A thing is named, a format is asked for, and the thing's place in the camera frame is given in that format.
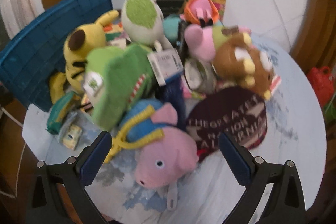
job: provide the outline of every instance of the pig eye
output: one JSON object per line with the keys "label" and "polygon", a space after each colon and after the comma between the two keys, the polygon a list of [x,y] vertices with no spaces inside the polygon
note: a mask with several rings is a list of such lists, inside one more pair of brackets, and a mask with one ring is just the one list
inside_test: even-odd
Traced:
{"label": "pig eye", "polygon": [[163,162],[162,160],[157,160],[157,161],[155,162],[155,165],[156,165],[156,167],[159,168],[159,169],[164,168],[164,166],[165,166],[165,164],[164,164],[164,162]]}

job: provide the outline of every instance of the white table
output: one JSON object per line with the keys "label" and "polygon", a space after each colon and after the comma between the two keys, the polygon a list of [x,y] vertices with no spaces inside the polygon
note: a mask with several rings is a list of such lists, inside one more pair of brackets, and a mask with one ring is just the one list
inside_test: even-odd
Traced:
{"label": "white table", "polygon": [[[306,209],[313,205],[325,168],[326,132],[322,113],[307,78],[292,58],[277,44],[252,35],[253,43],[268,51],[282,83],[266,103],[268,132],[261,145],[251,150],[267,162],[283,164],[293,160],[297,166]],[[22,136],[39,160],[47,164],[65,161],[78,155],[57,143],[46,130],[48,114],[30,105]],[[93,141],[95,134],[89,138]],[[137,203],[126,210],[126,194],[119,181],[94,181],[86,187],[98,209],[125,224],[136,223],[222,223],[234,208],[245,188],[238,185],[220,152],[207,157],[200,168],[184,179],[179,189],[177,209],[173,212],[144,210]],[[270,194],[269,185],[250,223],[256,222]]]}

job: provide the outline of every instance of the brown spot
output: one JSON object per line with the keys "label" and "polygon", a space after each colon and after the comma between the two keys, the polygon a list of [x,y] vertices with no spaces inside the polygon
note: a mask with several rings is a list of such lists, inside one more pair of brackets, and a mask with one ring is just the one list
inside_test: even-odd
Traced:
{"label": "brown spot", "polygon": [[229,28],[226,28],[226,27],[222,28],[222,34],[223,35],[230,35],[230,34],[234,34],[234,33],[237,33],[237,32],[239,32],[238,26],[233,26],[233,27],[229,27]]}
{"label": "brown spot", "polygon": [[85,32],[83,30],[78,30],[74,32],[69,39],[69,49],[71,51],[79,50],[85,41]]}

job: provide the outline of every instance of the metal screw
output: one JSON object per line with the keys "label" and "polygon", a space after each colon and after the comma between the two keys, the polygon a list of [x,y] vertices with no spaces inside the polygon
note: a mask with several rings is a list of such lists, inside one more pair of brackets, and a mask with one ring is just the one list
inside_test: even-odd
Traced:
{"label": "metal screw", "polygon": [[75,158],[75,157],[70,157],[70,158],[67,159],[67,163],[69,163],[69,164],[72,164],[72,163],[74,163],[75,161],[76,161],[76,158]]}
{"label": "metal screw", "polygon": [[37,168],[41,168],[43,165],[44,165],[44,162],[39,161],[36,166],[37,166]]}
{"label": "metal screw", "polygon": [[264,159],[262,157],[256,157],[254,160],[258,164],[262,164],[264,162]]}
{"label": "metal screw", "polygon": [[289,160],[289,161],[287,162],[287,165],[288,165],[289,167],[294,167],[294,166],[295,166],[295,164],[294,164],[291,160]]}

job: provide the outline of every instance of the toy pile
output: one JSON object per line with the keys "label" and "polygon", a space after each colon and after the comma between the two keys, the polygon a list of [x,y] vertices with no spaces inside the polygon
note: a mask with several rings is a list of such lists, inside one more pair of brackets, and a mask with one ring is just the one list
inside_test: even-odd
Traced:
{"label": "toy pile", "polygon": [[[164,19],[156,0],[125,0],[121,22],[114,24],[119,13],[112,10],[75,29],[64,44],[66,73],[49,82],[55,104],[48,131],[75,149],[82,129],[72,122],[81,111],[113,136],[105,163],[122,151],[137,152],[135,181],[146,189],[169,185],[176,191],[177,180],[218,149],[217,133],[225,130],[220,124],[229,120],[235,138],[255,146],[254,138],[267,130],[264,100],[275,73],[267,54],[252,45],[249,29],[221,24],[224,5],[188,0],[183,13]],[[65,94],[66,81],[72,91]],[[236,114],[228,98],[240,109]],[[202,105],[190,113],[195,99]],[[210,110],[213,105],[218,109]],[[206,108],[220,117],[204,118]],[[261,133],[250,134],[249,123]],[[214,137],[208,142],[203,135]]]}

